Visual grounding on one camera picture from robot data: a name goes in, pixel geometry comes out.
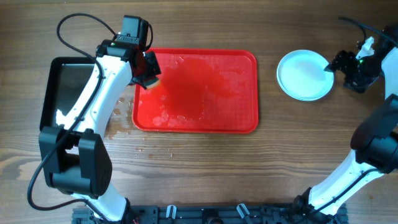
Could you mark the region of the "green and orange sponge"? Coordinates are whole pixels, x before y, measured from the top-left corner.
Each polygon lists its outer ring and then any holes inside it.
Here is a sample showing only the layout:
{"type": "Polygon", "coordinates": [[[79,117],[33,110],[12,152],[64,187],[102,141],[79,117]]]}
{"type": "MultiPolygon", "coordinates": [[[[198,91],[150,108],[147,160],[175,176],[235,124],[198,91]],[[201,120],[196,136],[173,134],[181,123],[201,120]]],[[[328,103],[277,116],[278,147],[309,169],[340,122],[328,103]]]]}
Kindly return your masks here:
{"type": "Polygon", "coordinates": [[[155,88],[159,83],[160,83],[159,78],[157,76],[154,76],[151,79],[146,80],[144,82],[144,85],[145,85],[146,89],[151,89],[151,88],[155,88]]]}

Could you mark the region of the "white plate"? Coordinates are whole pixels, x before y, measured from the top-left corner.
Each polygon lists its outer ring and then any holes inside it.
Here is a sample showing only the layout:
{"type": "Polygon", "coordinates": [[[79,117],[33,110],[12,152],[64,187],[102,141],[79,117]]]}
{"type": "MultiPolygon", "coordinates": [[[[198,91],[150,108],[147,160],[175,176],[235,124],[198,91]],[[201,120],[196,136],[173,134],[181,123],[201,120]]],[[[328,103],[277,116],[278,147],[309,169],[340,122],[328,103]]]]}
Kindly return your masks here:
{"type": "Polygon", "coordinates": [[[324,71],[328,64],[326,58],[314,51],[294,50],[280,60],[276,70],[277,82],[334,81],[334,73],[324,71]]]}
{"type": "Polygon", "coordinates": [[[316,101],[326,96],[333,87],[334,81],[289,81],[279,80],[281,89],[291,98],[299,101],[316,101]]]}

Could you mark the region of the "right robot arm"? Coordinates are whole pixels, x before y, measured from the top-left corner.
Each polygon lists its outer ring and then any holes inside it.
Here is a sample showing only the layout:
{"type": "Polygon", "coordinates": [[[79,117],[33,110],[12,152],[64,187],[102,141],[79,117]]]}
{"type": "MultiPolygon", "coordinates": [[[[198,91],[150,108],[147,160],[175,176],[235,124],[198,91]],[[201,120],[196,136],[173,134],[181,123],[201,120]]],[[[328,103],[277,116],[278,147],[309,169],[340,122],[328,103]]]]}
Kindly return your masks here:
{"type": "Polygon", "coordinates": [[[361,187],[397,169],[397,24],[374,33],[377,41],[365,37],[357,54],[342,50],[324,70],[343,72],[345,87],[358,93],[383,77],[386,99],[357,127],[346,159],[323,182],[295,198],[292,216],[328,223],[361,187]]]}

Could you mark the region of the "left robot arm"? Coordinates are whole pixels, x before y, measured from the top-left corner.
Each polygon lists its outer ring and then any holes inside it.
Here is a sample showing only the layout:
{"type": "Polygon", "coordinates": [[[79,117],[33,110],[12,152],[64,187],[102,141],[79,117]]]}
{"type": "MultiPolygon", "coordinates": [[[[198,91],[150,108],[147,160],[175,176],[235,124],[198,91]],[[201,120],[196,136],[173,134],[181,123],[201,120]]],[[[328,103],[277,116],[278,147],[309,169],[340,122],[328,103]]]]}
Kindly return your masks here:
{"type": "Polygon", "coordinates": [[[116,102],[127,86],[152,88],[161,73],[150,50],[152,26],[124,16],[122,29],[90,55],[52,60],[40,120],[45,183],[82,202],[88,211],[75,223],[137,223],[130,201],[111,184],[113,166],[103,138],[116,102]]]}

